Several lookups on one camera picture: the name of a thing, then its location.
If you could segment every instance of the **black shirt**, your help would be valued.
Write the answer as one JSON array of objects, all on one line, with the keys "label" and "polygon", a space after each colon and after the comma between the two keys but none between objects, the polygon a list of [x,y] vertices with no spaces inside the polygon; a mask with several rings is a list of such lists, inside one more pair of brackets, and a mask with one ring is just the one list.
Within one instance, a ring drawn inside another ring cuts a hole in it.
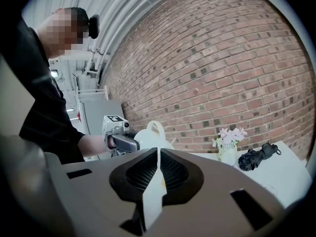
[{"label": "black shirt", "polygon": [[84,161],[77,146],[84,135],[71,124],[66,100],[49,70],[44,48],[23,19],[11,31],[12,41],[2,51],[12,71],[35,98],[20,137],[56,154],[62,164]]}]

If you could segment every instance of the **person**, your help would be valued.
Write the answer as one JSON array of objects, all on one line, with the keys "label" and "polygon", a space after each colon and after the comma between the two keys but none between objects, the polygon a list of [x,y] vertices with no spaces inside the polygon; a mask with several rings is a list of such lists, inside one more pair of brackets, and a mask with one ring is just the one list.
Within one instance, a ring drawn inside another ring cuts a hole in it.
[{"label": "person", "polygon": [[85,135],[72,126],[66,100],[48,63],[49,58],[63,55],[72,45],[82,43],[88,31],[89,19],[84,9],[61,8],[36,30],[21,18],[14,30],[8,29],[12,40],[2,51],[12,71],[35,98],[20,137],[35,142],[44,152],[56,154],[62,164],[81,162],[83,157],[106,151],[102,135]]}]

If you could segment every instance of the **black umbrella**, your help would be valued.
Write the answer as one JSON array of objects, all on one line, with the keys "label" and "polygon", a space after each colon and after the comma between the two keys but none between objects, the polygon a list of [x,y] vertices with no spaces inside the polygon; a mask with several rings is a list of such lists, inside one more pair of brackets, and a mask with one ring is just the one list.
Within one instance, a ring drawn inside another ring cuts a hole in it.
[{"label": "black umbrella", "polygon": [[260,151],[249,149],[248,152],[238,159],[239,167],[244,171],[254,170],[259,166],[262,160],[270,158],[274,153],[281,155],[277,145],[265,143]]}]

